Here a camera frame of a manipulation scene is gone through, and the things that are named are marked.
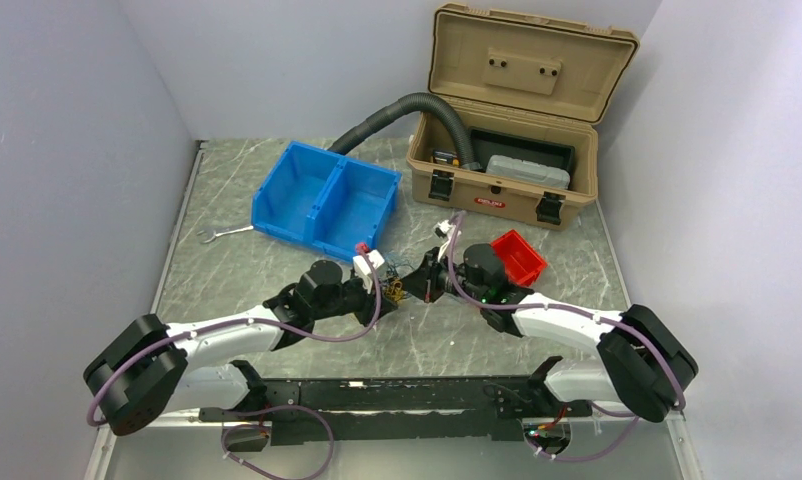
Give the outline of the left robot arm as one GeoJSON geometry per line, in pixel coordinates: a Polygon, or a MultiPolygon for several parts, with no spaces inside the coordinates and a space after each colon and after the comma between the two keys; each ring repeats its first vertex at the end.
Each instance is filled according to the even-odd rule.
{"type": "Polygon", "coordinates": [[[117,436],[135,433],[163,413],[213,407],[241,420],[265,403],[260,375],[237,356],[273,352],[303,339],[357,340],[397,304],[381,286],[387,262],[373,250],[353,259],[348,280],[332,261],[314,262],[301,278],[245,312],[192,323],[133,320],[84,370],[93,395],[88,425],[117,436]]]}

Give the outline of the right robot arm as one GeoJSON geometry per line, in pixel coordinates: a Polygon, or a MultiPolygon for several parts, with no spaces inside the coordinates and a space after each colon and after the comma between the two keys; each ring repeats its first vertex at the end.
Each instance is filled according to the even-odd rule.
{"type": "Polygon", "coordinates": [[[499,333],[586,353],[581,361],[552,355],[531,375],[528,401],[541,415],[572,402],[608,402],[659,423],[684,407],[683,393],[699,373],[694,357],[650,308],[633,304],[617,312],[556,301],[512,282],[489,244],[468,247],[461,263],[434,248],[402,285],[425,302],[444,294],[466,300],[499,333]]]}

